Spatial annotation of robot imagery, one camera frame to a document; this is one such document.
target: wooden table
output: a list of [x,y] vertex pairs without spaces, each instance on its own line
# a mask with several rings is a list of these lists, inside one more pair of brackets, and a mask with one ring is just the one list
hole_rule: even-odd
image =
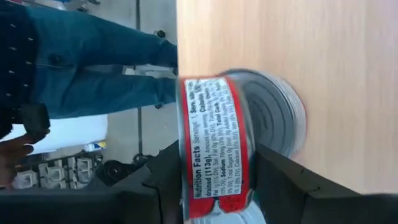
[[285,78],[307,111],[301,165],[398,193],[398,1],[177,0],[180,75]]

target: dark sweater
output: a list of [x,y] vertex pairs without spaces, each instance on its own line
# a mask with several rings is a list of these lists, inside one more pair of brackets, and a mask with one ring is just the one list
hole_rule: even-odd
[[19,106],[29,103],[38,43],[25,7],[0,0],[0,139],[21,122]]

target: tuna can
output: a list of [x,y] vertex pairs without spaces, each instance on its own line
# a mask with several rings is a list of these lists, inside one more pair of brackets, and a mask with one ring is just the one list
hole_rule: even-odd
[[305,136],[301,101],[283,80],[245,69],[177,86],[184,219],[242,212],[256,182],[254,143],[290,156]]

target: jeans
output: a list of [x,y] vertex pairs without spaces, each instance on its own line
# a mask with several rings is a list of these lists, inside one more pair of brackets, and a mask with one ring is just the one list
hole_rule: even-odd
[[28,7],[40,41],[31,101],[52,119],[175,101],[174,79],[91,72],[90,65],[177,67],[177,46],[81,12]]

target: nutrition facts label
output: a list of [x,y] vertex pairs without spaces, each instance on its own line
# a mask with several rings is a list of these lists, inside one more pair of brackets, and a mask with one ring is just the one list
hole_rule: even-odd
[[185,89],[194,198],[240,194],[241,143],[227,81],[224,78],[185,80]]

